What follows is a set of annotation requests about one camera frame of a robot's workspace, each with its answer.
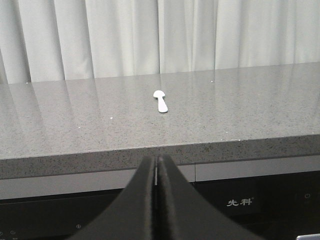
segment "white curtain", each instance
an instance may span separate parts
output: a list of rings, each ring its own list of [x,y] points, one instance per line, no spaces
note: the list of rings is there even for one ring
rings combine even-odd
[[[320,0],[0,0],[0,83],[320,61]]]

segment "spoon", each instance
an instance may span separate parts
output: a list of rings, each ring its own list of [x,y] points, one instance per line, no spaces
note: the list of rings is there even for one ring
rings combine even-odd
[[[158,99],[158,111],[159,113],[162,113],[162,114],[168,112],[168,107],[165,103],[165,100],[163,99],[164,96],[165,96],[165,93],[161,90],[157,90],[153,94],[153,97]]]

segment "speckled stone surface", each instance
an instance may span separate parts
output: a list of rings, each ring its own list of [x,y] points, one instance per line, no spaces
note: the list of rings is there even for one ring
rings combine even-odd
[[[0,85],[0,179],[160,153],[179,164],[320,154],[320,63]]]

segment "countertop edge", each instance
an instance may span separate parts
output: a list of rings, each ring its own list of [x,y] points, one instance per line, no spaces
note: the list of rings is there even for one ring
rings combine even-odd
[[[0,160],[0,180],[135,169],[144,156],[178,165],[320,155],[320,134],[177,144]]]

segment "black panel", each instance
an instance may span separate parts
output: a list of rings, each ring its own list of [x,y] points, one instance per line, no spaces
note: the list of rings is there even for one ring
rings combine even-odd
[[[194,187],[221,212],[268,240],[320,233],[319,171],[196,182]],[[250,198],[250,205],[228,206]]]
[[[86,226],[120,192],[116,189],[1,200],[0,240],[65,239]]]

